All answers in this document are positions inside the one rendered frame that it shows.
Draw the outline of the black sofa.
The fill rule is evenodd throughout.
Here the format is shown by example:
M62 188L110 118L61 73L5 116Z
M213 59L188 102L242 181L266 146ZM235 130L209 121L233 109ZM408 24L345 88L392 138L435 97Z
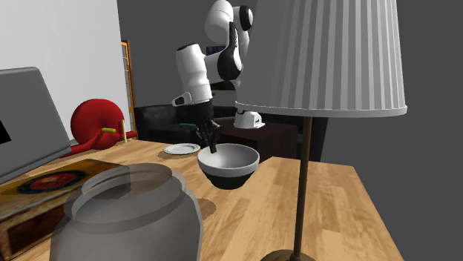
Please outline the black sofa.
M203 144L197 127L182 122L183 112L178 113L172 105L135 107L134 117L139 140L166 144Z

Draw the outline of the grey laptop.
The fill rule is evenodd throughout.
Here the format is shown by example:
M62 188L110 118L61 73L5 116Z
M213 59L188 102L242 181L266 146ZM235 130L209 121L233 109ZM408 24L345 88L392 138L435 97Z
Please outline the grey laptop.
M40 70L0 70L0 184L69 152L69 137Z

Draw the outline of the white bowl with black base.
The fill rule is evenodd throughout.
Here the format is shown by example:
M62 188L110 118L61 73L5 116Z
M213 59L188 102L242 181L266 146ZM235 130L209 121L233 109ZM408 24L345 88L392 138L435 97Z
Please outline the white bowl with black base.
M202 149L197 155L201 171L211 184L219 189L234 190L242 187L257 170L260 154L245 145L223 143Z

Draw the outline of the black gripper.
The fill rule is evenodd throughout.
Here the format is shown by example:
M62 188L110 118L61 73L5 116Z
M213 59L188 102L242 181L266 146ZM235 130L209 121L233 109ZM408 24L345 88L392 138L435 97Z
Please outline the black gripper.
M198 128L203 146L209 146L211 153L216 153L217 137L221 126L214 120L212 100L189 106L189 121Z

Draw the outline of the wooden box with disc print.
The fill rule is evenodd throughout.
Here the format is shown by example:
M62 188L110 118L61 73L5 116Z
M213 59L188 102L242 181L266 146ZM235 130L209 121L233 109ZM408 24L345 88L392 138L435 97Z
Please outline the wooden box with disc print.
M0 261L45 241L64 216L66 199L97 174L119 165L84 159L0 187Z

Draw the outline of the table lamp with white shade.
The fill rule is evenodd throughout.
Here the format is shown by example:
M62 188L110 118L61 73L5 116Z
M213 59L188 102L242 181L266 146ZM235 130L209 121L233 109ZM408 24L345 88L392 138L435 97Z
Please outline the table lamp with white shade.
M303 118L295 239L301 250L312 120L407 112L396 0L258 0L236 108Z

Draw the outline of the grey translucent glass jar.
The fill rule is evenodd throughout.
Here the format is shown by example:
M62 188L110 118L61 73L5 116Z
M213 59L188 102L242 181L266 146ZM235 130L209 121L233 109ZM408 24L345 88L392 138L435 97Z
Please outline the grey translucent glass jar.
M97 174L65 201L50 261L200 261L203 220L185 177L161 164Z

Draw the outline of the orange wooden ladder shelf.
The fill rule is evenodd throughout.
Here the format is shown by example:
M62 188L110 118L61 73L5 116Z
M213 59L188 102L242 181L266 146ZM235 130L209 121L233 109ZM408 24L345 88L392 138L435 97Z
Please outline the orange wooden ladder shelf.
M132 62L131 62L131 49L130 49L130 42L128 39L124 39L121 41L122 45L122 59L124 64L124 72L125 72L125 86L127 89L127 97L128 97L128 110L130 115L130 126L132 131L136 131L136 122L135 122L135 115L134 115L134 88L133 88L133 73L132 73Z

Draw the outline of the small white plate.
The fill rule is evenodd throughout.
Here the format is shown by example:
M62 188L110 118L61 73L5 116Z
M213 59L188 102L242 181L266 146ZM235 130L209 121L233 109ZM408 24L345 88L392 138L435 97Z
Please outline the small white plate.
M200 150L200 146L194 143L178 143L169 145L163 151L170 155L186 155L195 153Z

